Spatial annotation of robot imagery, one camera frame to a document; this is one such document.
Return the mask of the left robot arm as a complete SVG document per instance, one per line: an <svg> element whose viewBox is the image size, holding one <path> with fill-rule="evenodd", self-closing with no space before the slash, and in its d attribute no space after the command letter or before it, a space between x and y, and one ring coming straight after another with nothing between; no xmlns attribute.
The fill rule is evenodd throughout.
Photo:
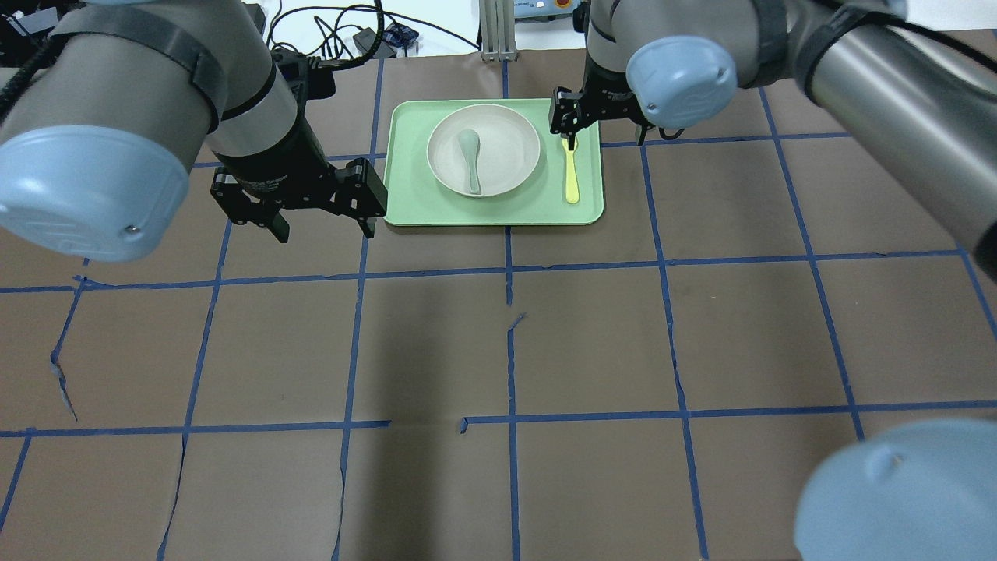
<svg viewBox="0 0 997 561"><path fill-rule="evenodd" d="M353 67L271 48L240 1L86 1L2 88L2 227L66 255L145 258L207 148L232 224L287 242L282 210L317 209L373 238L384 182L364 157L329 163L305 116Z"/></svg>

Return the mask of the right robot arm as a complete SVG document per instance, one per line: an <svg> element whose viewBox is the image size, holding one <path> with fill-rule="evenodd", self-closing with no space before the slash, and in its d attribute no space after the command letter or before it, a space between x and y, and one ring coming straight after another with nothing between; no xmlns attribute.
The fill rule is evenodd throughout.
<svg viewBox="0 0 997 561"><path fill-rule="evenodd" d="M995 62L907 21L904 1L587 1L579 92L549 127L573 142L627 118L664 139L736 88L794 79L995 277ZM794 520L805 560L993 560L995 423L894 427L830 456Z"/></svg>

